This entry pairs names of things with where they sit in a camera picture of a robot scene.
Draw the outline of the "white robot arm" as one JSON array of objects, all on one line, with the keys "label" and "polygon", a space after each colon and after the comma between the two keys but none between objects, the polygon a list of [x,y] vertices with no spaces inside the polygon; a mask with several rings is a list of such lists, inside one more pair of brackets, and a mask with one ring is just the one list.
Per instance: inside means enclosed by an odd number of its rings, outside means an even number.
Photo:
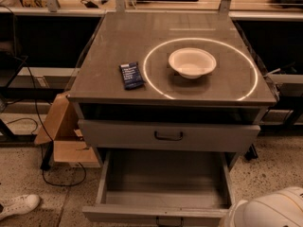
[{"label": "white robot arm", "polygon": [[303,188],[291,186],[233,204],[218,227],[303,227]]}]

